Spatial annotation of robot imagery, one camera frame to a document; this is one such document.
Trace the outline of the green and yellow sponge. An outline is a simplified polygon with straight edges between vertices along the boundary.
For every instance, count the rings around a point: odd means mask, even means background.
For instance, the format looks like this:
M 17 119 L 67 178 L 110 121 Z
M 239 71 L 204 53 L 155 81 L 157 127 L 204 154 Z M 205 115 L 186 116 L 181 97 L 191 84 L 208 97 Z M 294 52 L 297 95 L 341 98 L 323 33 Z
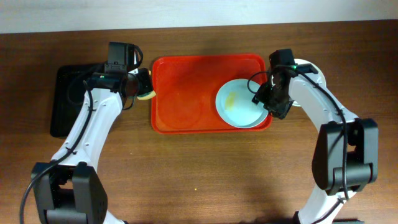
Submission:
M 137 77 L 139 80 L 139 91 L 137 92 L 137 98 L 139 100 L 149 100 L 155 97 L 156 92 L 152 83 L 151 71 L 141 71 Z

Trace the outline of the light blue plate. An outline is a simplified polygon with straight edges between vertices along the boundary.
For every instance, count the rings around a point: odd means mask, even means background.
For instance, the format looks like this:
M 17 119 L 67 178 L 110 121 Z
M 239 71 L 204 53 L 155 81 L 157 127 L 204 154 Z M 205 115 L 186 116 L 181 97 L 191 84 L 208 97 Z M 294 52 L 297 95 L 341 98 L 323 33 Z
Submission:
M 221 119 L 235 128 L 248 129 L 266 120 L 269 112 L 263 103 L 253 103 L 254 93 L 260 85 L 248 79 L 235 79 L 225 83 L 217 92 L 215 106 Z

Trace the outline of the white plate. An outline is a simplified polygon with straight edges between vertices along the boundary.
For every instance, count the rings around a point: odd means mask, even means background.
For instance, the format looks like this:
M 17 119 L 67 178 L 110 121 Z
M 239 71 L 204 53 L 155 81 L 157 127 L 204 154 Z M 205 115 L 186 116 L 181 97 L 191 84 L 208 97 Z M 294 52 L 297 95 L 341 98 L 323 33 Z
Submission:
M 317 83 L 323 89 L 326 88 L 326 78 L 323 72 L 314 63 L 308 60 L 295 58 L 294 62 L 296 65 L 310 64 L 317 73 L 307 73 L 313 82 Z M 322 93 L 317 87 L 312 85 L 305 77 L 299 75 L 292 79 L 293 84 L 289 86 L 290 98 L 294 100 L 293 106 L 301 107 L 300 103 L 304 103 L 305 107 L 308 105 L 316 106 L 322 101 Z

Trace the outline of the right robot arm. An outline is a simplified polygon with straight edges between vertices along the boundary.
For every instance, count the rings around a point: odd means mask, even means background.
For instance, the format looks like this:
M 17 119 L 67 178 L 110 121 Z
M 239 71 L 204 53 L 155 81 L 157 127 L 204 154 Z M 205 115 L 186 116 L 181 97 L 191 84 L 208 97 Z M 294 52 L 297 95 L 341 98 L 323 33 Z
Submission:
M 311 63 L 295 62 L 291 49 L 269 56 L 267 81 L 254 93 L 269 115 L 284 119 L 298 103 L 318 131 L 312 159 L 314 189 L 293 223 L 333 223 L 343 205 L 378 176 L 379 130 L 344 107 Z

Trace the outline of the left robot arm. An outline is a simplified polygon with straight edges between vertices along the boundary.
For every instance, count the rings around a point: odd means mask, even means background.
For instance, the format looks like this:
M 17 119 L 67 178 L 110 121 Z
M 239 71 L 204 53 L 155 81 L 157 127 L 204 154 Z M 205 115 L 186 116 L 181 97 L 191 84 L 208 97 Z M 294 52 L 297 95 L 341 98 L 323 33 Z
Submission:
M 109 131 L 127 99 L 155 97 L 150 72 L 141 67 L 144 55 L 134 45 L 110 42 L 102 70 L 92 69 L 83 79 L 81 110 L 65 142 L 49 162 L 32 169 L 19 209 L 34 193 L 41 223 L 122 223 L 108 210 L 108 196 L 97 174 Z

